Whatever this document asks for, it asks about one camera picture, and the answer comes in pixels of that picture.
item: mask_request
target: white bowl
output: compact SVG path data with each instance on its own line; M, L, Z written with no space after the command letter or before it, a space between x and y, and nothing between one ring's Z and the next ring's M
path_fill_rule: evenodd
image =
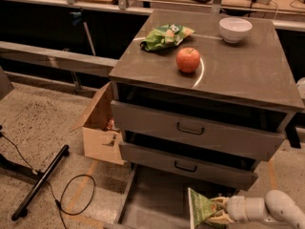
M247 37L251 29L252 24L241 18L228 17L219 22L220 34L229 43L237 43Z

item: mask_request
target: red apple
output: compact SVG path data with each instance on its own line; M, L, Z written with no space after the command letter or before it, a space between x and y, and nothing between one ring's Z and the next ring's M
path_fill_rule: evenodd
M181 72L192 73L200 64L200 53L193 48L183 48L179 50L175 61Z

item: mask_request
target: concrete floor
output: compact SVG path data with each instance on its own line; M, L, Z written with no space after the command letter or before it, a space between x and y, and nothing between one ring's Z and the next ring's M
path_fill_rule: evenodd
M17 74L11 74L10 80L14 90L0 101L0 124L4 135L18 146L28 163L34 169L44 171L64 144L70 146L70 155L60 161L48 179L57 199L75 176L92 175L96 181L93 201L87 210L75 217L63 217L67 227L103 228L103 222L112 223L122 204L131 172L129 166L84 157L81 130L69 131L90 103L92 90L74 94L72 85ZM293 149L285 140L270 162L262 162L257 167L259 179L252 188L238 194L264 197L269 190L279 189L290 195L305 211L305 133L299 131L302 148ZM26 165L16 149L3 137L0 138L0 153L11 161ZM30 180L0 168L1 229L64 228L48 185L31 202L26 217L11 221L11 215L32 184ZM68 189L63 207L77 212L87 203L91 193L92 182L81 177ZM233 224L230 228L270 227L251 222L247 225Z

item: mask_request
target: cabinet top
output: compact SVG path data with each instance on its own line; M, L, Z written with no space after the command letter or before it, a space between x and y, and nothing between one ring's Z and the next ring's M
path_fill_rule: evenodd
M112 81L163 91L191 94L261 108L300 111L304 108L272 21L246 18L253 24L249 37L225 42L219 32L223 16L155 10L110 73ZM140 43L165 24L195 30L175 48L146 52ZM191 74L177 69L175 57L185 47L202 58Z

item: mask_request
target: cardboard box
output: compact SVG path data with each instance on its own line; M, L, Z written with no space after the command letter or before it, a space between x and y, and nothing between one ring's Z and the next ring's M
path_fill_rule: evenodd
M105 131L112 118L112 100L112 85L108 83L96 92L71 131L82 128L85 156L123 165L125 161L118 146L122 140L121 133Z

